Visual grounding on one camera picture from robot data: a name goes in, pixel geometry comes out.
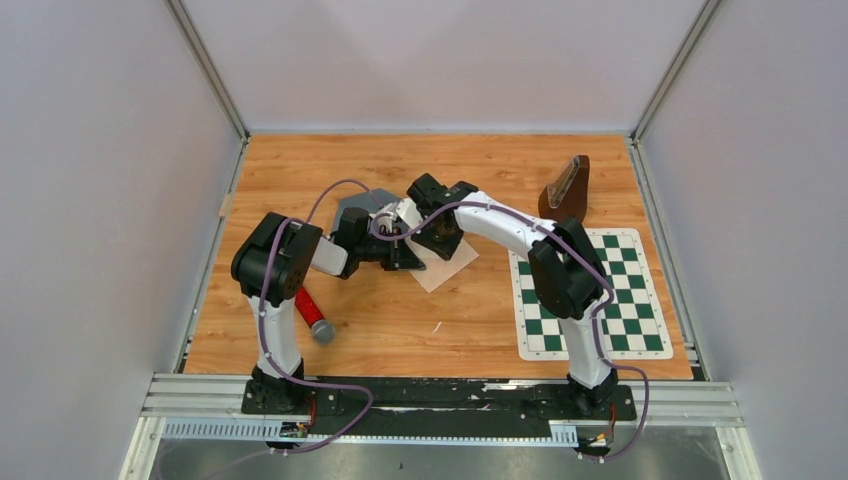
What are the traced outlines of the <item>cream pink envelope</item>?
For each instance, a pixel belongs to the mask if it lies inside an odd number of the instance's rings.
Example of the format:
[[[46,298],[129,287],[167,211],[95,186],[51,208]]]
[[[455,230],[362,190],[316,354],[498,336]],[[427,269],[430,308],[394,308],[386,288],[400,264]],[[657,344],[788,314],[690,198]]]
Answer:
[[[427,293],[432,293],[479,256],[466,240],[459,243],[450,260],[443,260],[436,253],[410,239],[407,239],[406,243],[425,265],[424,270],[413,270],[411,275]]]

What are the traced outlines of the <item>grey envelope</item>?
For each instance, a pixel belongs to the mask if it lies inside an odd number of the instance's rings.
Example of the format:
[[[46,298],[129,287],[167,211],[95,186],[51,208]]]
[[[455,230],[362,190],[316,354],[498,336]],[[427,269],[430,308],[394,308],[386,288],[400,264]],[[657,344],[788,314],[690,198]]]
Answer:
[[[367,210],[369,213],[374,214],[377,213],[383,206],[399,202],[400,200],[401,198],[399,196],[383,188],[376,188],[370,193],[363,192],[343,197],[338,201],[331,230],[336,231],[338,229],[342,213],[346,208],[362,208]]]

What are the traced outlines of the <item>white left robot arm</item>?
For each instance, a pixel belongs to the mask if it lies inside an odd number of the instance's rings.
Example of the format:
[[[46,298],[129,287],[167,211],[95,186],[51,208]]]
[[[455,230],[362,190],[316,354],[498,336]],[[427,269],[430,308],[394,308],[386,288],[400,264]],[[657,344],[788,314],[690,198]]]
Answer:
[[[256,323],[259,360],[247,384],[251,400],[271,402],[283,413],[306,400],[303,358],[295,335],[296,295],[310,270],[347,279],[362,262],[385,271],[420,271],[425,264],[402,241],[371,233],[372,215],[360,207],[342,211],[325,237],[317,226],[281,214],[265,214],[231,263],[231,277],[245,295]]]

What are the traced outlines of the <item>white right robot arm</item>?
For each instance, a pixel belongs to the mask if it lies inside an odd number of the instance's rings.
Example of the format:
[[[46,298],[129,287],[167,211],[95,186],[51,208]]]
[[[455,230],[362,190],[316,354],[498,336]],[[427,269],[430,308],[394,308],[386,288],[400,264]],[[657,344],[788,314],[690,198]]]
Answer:
[[[534,217],[472,184],[447,187],[428,173],[406,194],[421,216],[412,225],[413,240],[442,259],[471,233],[529,264],[535,296],[557,318],[565,339],[573,408],[589,418],[607,409],[618,375],[606,358],[598,323],[612,290],[583,225],[573,217],[560,222]]]

